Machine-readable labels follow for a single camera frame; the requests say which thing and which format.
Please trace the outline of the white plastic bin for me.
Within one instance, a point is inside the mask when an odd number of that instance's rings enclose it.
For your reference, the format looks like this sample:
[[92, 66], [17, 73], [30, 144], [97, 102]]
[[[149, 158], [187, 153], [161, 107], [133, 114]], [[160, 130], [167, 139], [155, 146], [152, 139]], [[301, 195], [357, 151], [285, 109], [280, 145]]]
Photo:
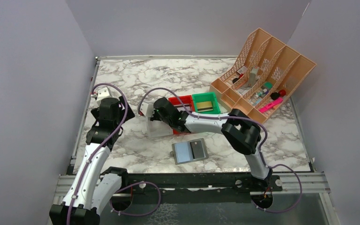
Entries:
[[147, 135], [149, 138], [158, 138], [173, 135], [172, 128], [158, 120], [147, 119]]

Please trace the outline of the red plastic bin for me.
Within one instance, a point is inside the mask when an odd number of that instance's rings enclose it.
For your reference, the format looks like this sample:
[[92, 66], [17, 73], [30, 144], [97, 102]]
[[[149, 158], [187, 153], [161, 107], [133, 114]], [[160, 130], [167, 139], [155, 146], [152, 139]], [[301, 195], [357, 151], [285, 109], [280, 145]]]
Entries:
[[168, 98], [168, 100], [180, 112], [180, 115], [182, 115], [185, 111], [195, 111], [195, 105], [191, 95], [179, 96], [179, 98], [185, 107], [181, 105], [181, 103], [176, 97], [170, 97]]

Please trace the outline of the green plastic bin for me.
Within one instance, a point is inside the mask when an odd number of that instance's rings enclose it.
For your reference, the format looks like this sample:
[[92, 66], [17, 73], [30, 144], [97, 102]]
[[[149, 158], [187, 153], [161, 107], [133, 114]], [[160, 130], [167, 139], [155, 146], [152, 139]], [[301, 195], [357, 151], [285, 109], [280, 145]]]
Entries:
[[220, 114], [220, 108], [214, 92], [193, 94], [195, 111], [202, 114]]

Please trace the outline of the grey card holder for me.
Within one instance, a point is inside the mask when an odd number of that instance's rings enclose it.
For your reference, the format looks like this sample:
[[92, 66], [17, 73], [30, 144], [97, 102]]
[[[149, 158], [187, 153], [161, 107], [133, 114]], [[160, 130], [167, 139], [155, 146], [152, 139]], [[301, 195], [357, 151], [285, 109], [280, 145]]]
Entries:
[[[204, 142], [205, 154], [206, 154], [205, 158], [193, 159], [192, 151], [191, 151], [191, 147], [190, 147], [190, 142], [191, 141], [196, 141], [196, 140], [202, 140]], [[202, 161], [202, 160], [205, 160], [205, 159], [207, 159], [209, 157], [209, 155], [207, 153], [205, 140], [203, 138], [172, 144], [171, 155], [173, 156], [174, 163], [176, 165], [185, 164], [185, 163], [191, 163], [191, 162], [196, 162], [196, 161]]]

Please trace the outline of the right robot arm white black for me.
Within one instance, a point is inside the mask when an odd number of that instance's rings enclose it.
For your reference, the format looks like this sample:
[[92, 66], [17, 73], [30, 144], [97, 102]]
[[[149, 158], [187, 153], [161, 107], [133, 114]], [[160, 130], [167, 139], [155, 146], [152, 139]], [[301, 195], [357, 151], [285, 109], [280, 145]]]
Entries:
[[261, 146], [262, 126], [239, 109], [223, 114], [201, 114], [179, 111], [167, 98], [153, 103], [152, 118], [162, 121], [179, 133], [215, 133], [223, 135], [232, 148], [245, 156], [251, 170], [253, 185], [266, 190], [270, 185], [272, 169], [269, 168]]

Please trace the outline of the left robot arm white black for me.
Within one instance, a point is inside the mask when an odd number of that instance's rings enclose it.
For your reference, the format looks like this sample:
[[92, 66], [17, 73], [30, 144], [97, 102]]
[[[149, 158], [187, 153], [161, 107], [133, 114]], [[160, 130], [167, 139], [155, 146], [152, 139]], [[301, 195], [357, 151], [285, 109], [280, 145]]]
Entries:
[[54, 225], [98, 225], [100, 213], [123, 178], [110, 175], [97, 187], [101, 169], [123, 130], [122, 124], [134, 118], [125, 97], [106, 97], [91, 110], [95, 123], [86, 135], [85, 153], [79, 171], [62, 200], [54, 204], [49, 217]]

